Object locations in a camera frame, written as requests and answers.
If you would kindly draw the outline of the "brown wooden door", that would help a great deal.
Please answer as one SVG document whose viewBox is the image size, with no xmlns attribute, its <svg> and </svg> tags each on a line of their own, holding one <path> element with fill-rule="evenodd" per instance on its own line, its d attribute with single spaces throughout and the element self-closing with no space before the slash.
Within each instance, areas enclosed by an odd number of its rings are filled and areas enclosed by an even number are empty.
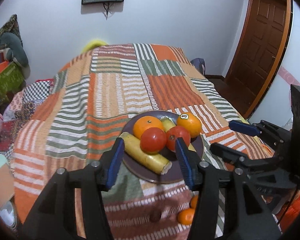
<svg viewBox="0 0 300 240">
<path fill-rule="evenodd" d="M 225 81 L 232 105 L 249 118 L 269 89 L 283 59 L 292 0 L 249 0 L 239 43 Z"/>
</svg>

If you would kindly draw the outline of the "dark purple round plate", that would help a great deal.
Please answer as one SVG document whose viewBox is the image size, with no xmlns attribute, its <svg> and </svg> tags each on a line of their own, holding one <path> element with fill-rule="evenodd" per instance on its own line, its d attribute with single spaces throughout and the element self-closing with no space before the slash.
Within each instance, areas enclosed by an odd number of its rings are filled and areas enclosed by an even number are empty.
<svg viewBox="0 0 300 240">
<path fill-rule="evenodd" d="M 202 122 L 192 113 L 150 111 L 125 124 L 120 137 L 125 143 L 123 162 L 139 178 L 169 184 L 183 179 L 174 143 L 184 139 L 191 154 L 203 156 Z"/>
</svg>

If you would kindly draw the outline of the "dark red small fruit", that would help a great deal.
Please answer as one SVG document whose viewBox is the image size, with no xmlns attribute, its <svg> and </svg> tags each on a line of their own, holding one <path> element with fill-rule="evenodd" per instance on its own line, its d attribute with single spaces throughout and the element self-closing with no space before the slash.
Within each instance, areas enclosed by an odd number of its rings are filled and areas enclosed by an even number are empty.
<svg viewBox="0 0 300 240">
<path fill-rule="evenodd" d="M 153 209 L 149 215 L 149 221 L 152 223 L 157 223 L 159 220 L 161 220 L 162 211 L 160 209 Z"/>
</svg>

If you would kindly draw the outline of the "banana half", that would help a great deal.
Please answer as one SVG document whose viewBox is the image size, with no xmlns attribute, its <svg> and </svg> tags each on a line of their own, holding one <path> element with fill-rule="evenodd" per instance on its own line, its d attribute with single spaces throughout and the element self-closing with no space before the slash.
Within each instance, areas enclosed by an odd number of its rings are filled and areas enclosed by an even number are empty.
<svg viewBox="0 0 300 240">
<path fill-rule="evenodd" d="M 165 175 L 172 167 L 172 162 L 161 154 L 147 154 L 140 148 L 140 140 L 128 132 L 120 134 L 124 140 L 125 152 L 138 164 L 158 175 Z"/>
<path fill-rule="evenodd" d="M 168 132 L 171 128 L 175 127 L 176 124 L 174 123 L 174 121 L 169 118 L 168 116 L 163 116 L 161 119 L 160 119 L 163 127 L 164 127 L 164 131 L 165 132 Z"/>
</svg>

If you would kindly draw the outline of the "checkered black white cloth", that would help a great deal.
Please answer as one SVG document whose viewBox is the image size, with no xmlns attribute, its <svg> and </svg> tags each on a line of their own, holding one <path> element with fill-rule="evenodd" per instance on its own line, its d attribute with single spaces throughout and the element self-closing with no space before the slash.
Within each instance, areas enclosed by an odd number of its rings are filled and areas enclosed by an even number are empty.
<svg viewBox="0 0 300 240">
<path fill-rule="evenodd" d="M 50 95 L 52 85 L 52 80 L 41 80 L 26 86 L 23 89 L 23 102 L 44 101 Z"/>
</svg>

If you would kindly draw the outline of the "yellow pillow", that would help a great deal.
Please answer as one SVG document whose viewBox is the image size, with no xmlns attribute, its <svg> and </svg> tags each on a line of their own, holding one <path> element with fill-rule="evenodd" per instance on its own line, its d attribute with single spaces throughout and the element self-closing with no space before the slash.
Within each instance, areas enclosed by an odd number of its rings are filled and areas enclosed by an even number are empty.
<svg viewBox="0 0 300 240">
<path fill-rule="evenodd" d="M 101 47 L 101 46 L 106 46 L 107 42 L 104 42 L 102 40 L 91 40 L 89 41 L 84 48 L 82 49 L 82 53 L 86 53 L 87 51 L 93 50 L 95 48 Z"/>
</svg>

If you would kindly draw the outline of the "grey plush toy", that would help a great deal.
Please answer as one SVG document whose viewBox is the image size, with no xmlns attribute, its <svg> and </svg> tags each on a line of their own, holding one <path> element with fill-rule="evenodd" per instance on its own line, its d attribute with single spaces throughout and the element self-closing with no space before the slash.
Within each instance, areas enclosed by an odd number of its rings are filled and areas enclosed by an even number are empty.
<svg viewBox="0 0 300 240">
<path fill-rule="evenodd" d="M 21 40 L 13 33 L 3 33 L 0 35 L 0 52 L 4 54 L 7 61 L 13 61 L 20 67 L 29 65 L 28 58 Z"/>
</svg>

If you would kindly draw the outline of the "small mandarin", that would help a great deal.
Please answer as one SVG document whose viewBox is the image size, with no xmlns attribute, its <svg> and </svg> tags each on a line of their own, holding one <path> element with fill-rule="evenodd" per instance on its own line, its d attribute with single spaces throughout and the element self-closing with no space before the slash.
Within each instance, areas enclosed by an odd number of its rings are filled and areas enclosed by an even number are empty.
<svg viewBox="0 0 300 240">
<path fill-rule="evenodd" d="M 191 200 L 190 200 L 190 207 L 192 208 L 192 209 L 196 209 L 196 207 L 197 207 L 197 203 L 198 203 L 198 195 L 194 195 L 192 198 L 191 198 Z"/>
<path fill-rule="evenodd" d="M 180 211 L 177 215 L 178 223 L 182 225 L 191 225 L 194 218 L 194 213 L 195 209 L 193 208 L 188 208 Z"/>
</svg>

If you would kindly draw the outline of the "large orange with sticker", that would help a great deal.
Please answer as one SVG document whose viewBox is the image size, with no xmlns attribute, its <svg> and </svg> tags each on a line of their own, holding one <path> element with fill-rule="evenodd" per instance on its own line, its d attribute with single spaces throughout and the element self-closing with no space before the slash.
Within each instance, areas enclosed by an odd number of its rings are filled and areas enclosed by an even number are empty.
<svg viewBox="0 0 300 240">
<path fill-rule="evenodd" d="M 185 128 L 191 138 L 199 136 L 202 132 L 201 121 L 192 113 L 181 113 L 177 118 L 177 125 Z"/>
</svg>

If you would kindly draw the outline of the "striped patchwork bedspread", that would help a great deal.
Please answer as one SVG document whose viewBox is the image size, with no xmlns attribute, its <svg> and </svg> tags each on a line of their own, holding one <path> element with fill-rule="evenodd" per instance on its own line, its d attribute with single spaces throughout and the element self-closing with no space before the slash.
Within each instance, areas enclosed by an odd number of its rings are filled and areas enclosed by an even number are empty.
<svg viewBox="0 0 300 240">
<path fill-rule="evenodd" d="M 240 120 L 240 114 L 181 48 L 141 43 L 102 46 L 67 63 L 43 98 L 14 142 L 14 202 L 22 222 L 57 168 L 77 170 L 100 159 L 124 125 L 145 111 L 191 112 L 198 117 L 203 159 L 216 168 L 226 169 L 209 151 L 213 142 L 251 159 L 272 155 L 256 137 L 228 128 L 228 121 Z M 187 238 L 190 226 L 176 220 L 192 197 L 183 181 L 155 185 L 122 164 L 115 186 L 103 197 L 115 239 Z M 155 206 L 163 207 L 162 218 L 152 223 L 149 214 Z"/>
</svg>

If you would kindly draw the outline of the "orange mandarin on plate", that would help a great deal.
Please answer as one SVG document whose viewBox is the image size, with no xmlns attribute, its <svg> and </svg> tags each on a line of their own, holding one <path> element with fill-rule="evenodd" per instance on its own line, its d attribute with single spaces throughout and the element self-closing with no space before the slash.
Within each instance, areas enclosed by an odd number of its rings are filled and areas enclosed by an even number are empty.
<svg viewBox="0 0 300 240">
<path fill-rule="evenodd" d="M 153 127 L 164 130 L 164 126 L 158 118 L 150 115 L 140 117 L 133 125 L 133 135 L 140 139 L 144 131 Z"/>
</svg>

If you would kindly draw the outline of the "smaller red tomato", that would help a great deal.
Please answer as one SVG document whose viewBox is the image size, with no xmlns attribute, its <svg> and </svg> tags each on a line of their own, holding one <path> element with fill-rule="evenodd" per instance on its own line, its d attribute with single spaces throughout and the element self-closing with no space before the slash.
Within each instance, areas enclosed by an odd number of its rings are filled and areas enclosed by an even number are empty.
<svg viewBox="0 0 300 240">
<path fill-rule="evenodd" d="M 186 146 L 190 145 L 191 136 L 187 129 L 182 126 L 174 126 L 166 132 L 166 147 L 170 151 L 175 152 L 175 142 L 178 138 L 182 138 Z"/>
</svg>

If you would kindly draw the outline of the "blue bag beside bed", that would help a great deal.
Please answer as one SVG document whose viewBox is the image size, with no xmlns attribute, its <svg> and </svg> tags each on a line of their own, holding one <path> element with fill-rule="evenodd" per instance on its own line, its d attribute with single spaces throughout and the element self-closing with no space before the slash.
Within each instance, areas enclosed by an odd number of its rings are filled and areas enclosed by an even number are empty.
<svg viewBox="0 0 300 240">
<path fill-rule="evenodd" d="M 202 58 L 195 58 L 190 61 L 190 63 L 200 72 L 200 74 L 205 75 L 205 61 Z"/>
</svg>

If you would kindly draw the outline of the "green patterned box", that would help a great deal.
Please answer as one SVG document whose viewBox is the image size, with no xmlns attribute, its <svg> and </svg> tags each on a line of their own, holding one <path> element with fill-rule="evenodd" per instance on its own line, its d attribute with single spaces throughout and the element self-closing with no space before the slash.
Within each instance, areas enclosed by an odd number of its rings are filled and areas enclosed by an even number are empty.
<svg viewBox="0 0 300 240">
<path fill-rule="evenodd" d="M 21 68 L 15 62 L 0 63 L 0 105 L 9 102 L 8 94 L 16 94 L 24 84 Z"/>
</svg>

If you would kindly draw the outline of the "banana half on plate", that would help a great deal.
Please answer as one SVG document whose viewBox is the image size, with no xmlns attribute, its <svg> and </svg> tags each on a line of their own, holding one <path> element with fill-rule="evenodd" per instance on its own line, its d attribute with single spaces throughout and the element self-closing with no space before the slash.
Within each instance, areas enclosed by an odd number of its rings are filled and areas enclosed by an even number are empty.
<svg viewBox="0 0 300 240">
<path fill-rule="evenodd" d="M 174 123 L 174 121 L 169 118 L 168 116 L 163 116 L 161 119 L 160 119 L 163 127 L 164 127 L 164 131 L 165 132 L 168 132 L 171 128 L 175 127 L 176 124 Z"/>
</svg>

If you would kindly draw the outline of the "large red tomato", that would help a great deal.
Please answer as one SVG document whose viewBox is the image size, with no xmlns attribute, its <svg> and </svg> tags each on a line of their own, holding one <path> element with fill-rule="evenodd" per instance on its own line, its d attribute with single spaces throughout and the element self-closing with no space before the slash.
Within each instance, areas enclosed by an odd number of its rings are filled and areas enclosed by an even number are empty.
<svg viewBox="0 0 300 240">
<path fill-rule="evenodd" d="M 166 146 L 166 133 L 157 127 L 144 131 L 140 139 L 140 148 L 147 154 L 157 154 Z"/>
</svg>

